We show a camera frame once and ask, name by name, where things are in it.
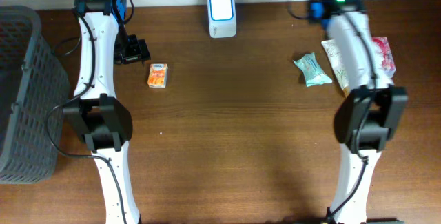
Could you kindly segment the orange tissue pack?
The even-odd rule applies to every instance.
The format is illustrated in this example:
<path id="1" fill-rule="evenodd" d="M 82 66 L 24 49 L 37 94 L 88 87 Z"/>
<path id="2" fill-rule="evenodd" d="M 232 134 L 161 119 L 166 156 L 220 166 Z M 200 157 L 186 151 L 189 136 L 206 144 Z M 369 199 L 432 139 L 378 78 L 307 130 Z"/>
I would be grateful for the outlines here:
<path id="1" fill-rule="evenodd" d="M 167 84 L 168 65 L 166 63 L 153 63 L 147 78 L 150 88 L 165 88 Z"/>

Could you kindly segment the white tube gold cap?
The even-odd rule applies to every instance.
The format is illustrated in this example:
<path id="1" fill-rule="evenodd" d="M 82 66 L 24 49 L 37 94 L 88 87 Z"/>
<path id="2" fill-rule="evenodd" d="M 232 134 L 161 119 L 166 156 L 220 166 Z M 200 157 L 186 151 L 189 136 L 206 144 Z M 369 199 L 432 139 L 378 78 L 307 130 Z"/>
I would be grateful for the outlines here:
<path id="1" fill-rule="evenodd" d="M 338 84 L 343 91 L 345 97 L 349 96 L 349 80 L 347 76 L 347 72 L 345 70 L 344 64 L 342 62 L 341 52 L 336 45 L 336 42 L 331 40 L 326 40 L 321 42 L 322 47 L 324 48 L 328 60 L 331 64 L 331 68 L 336 76 Z"/>

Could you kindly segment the red purple tissue pack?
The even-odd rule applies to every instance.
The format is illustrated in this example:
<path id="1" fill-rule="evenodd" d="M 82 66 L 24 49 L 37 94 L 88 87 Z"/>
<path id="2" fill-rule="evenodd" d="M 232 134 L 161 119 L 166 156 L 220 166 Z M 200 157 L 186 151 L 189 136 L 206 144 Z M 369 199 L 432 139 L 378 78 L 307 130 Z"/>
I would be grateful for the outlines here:
<path id="1" fill-rule="evenodd" d="M 376 63 L 389 78 L 392 78 L 396 72 L 396 65 L 388 39 L 386 37 L 372 37 L 372 41 L 376 54 Z"/>

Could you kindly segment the teal wipes packet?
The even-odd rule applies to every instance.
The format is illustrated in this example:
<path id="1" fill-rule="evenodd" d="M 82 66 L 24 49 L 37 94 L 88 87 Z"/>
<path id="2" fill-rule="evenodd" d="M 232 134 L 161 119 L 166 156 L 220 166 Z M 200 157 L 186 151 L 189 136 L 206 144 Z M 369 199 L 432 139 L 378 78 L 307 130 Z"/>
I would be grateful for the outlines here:
<path id="1" fill-rule="evenodd" d="M 307 87 L 333 82 L 318 64 L 314 52 L 305 54 L 301 59 L 293 60 L 293 62 L 294 65 L 302 71 Z"/>

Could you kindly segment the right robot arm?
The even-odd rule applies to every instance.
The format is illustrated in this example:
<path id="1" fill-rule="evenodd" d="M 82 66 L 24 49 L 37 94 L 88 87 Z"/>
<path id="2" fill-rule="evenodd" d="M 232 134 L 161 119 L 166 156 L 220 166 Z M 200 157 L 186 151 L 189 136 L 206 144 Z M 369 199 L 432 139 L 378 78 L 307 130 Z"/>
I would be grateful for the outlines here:
<path id="1" fill-rule="evenodd" d="M 367 200 L 377 162 L 406 107 L 376 54 L 362 0 L 309 0 L 308 20 L 319 22 L 341 53 L 349 94 L 334 116 L 340 144 L 337 190 L 323 223 L 367 223 Z"/>

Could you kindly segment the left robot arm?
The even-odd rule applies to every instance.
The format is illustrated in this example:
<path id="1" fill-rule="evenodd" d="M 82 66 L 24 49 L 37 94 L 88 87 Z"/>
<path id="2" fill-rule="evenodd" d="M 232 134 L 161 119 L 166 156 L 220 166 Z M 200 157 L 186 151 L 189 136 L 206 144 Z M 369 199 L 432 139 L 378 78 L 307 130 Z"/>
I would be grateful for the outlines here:
<path id="1" fill-rule="evenodd" d="M 139 224 L 130 180 L 128 150 L 133 134 L 129 110 L 117 99 L 114 66 L 150 59 L 144 40 L 125 29 L 132 0 L 75 0 L 81 29 L 81 67 L 74 96 L 62 106 L 87 157 L 96 163 L 106 223 Z"/>

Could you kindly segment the white barcode scanner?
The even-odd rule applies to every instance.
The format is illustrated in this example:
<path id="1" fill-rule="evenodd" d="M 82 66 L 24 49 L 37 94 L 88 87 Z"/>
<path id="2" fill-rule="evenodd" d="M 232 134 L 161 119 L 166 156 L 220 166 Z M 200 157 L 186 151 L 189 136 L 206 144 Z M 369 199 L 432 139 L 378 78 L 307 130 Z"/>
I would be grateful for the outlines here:
<path id="1" fill-rule="evenodd" d="M 207 0 L 209 35 L 213 39 L 236 36 L 235 0 Z"/>

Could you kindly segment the grey plastic basket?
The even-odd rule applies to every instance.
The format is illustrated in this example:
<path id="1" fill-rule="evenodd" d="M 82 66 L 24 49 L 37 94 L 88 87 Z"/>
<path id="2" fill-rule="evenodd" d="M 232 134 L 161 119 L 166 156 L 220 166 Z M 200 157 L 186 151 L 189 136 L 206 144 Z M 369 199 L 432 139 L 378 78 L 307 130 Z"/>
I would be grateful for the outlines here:
<path id="1" fill-rule="evenodd" d="M 50 110 L 70 91 L 67 72 L 41 34 L 38 14 L 1 8 L 1 184 L 50 178 L 57 163 L 63 117 Z"/>

